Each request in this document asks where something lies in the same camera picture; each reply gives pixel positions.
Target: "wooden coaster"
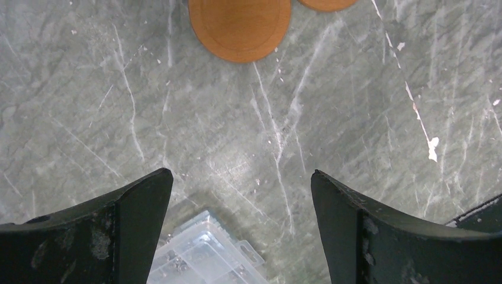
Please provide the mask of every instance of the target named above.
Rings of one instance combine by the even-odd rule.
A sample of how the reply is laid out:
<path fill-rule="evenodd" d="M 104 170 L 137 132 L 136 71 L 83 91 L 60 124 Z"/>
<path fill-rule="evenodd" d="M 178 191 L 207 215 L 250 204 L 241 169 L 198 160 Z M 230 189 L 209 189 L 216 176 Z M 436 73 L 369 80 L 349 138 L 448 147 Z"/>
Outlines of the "wooden coaster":
<path fill-rule="evenodd" d="M 216 56 L 246 63 L 274 50 L 286 34 L 291 0 L 189 0 L 195 34 Z"/>
<path fill-rule="evenodd" d="M 321 12 L 333 12 L 348 8 L 358 0 L 298 0 L 303 5 Z"/>

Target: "gray marble floor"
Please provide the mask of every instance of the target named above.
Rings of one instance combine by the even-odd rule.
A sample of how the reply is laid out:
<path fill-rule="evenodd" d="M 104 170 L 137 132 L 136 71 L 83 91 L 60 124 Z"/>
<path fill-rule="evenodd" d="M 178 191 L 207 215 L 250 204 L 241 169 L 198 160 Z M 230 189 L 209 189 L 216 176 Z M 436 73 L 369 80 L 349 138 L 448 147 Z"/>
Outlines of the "gray marble floor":
<path fill-rule="evenodd" d="M 294 1 L 251 64 L 209 54 L 186 0 L 0 0 L 0 222 L 172 169 L 163 234 L 213 208 L 271 283 L 328 283 L 321 169 L 445 222 L 502 192 L 502 0 Z"/>

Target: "clear plastic box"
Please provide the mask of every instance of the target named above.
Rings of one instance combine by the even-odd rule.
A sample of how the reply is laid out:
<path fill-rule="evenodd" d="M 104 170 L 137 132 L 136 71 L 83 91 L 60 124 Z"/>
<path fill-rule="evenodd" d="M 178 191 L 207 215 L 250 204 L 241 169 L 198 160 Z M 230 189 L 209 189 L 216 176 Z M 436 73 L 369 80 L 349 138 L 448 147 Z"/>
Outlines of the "clear plastic box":
<path fill-rule="evenodd" d="M 263 258 L 238 241 L 209 211 L 180 226 L 157 248 L 148 284 L 268 284 L 256 267 Z"/>

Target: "plastic box lid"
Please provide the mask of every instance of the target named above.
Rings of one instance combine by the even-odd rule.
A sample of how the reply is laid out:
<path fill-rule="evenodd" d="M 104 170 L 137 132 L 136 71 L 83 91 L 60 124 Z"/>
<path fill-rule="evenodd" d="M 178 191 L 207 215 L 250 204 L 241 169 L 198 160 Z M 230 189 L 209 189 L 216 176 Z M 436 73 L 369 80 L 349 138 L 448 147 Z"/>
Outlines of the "plastic box lid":
<path fill-rule="evenodd" d="M 256 267 L 263 258 L 238 241 L 209 211 L 180 226 L 155 251 L 148 284 L 268 284 Z"/>

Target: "orange disc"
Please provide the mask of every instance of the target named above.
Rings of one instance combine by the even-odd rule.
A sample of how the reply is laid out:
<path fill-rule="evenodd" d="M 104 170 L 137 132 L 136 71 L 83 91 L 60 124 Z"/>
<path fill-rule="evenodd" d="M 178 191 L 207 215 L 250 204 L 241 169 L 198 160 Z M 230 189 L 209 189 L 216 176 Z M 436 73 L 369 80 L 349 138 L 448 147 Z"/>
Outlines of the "orange disc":
<path fill-rule="evenodd" d="M 303 5 L 321 12 L 333 12 L 345 9 L 358 0 L 298 0 Z"/>
<path fill-rule="evenodd" d="M 286 34 L 291 0 L 189 0 L 195 34 L 216 56 L 238 63 L 261 59 Z"/>

